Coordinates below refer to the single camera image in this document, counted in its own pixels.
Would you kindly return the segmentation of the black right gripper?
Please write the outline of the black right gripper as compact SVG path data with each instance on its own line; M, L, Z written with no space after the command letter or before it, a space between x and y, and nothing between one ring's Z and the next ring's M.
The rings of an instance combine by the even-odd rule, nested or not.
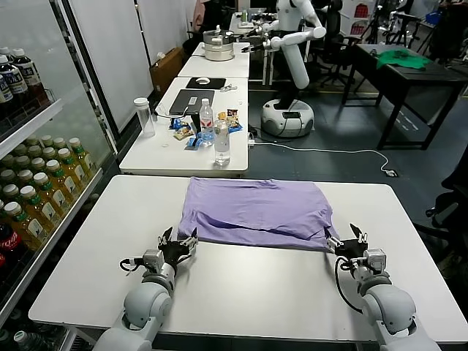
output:
M359 258L363 257L366 251L367 233L352 223L350 223L350 228L356 238L343 241L335 237L327 239L328 246L331 250L336 250L337 257Z

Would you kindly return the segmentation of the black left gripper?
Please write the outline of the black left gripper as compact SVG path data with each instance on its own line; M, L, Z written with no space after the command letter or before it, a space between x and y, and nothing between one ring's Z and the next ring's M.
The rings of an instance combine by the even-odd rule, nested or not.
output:
M162 251L164 262L168 265L178 265L192 256L192 251L198 244L197 228L182 241L171 241L173 228L169 227L158 237L159 250Z

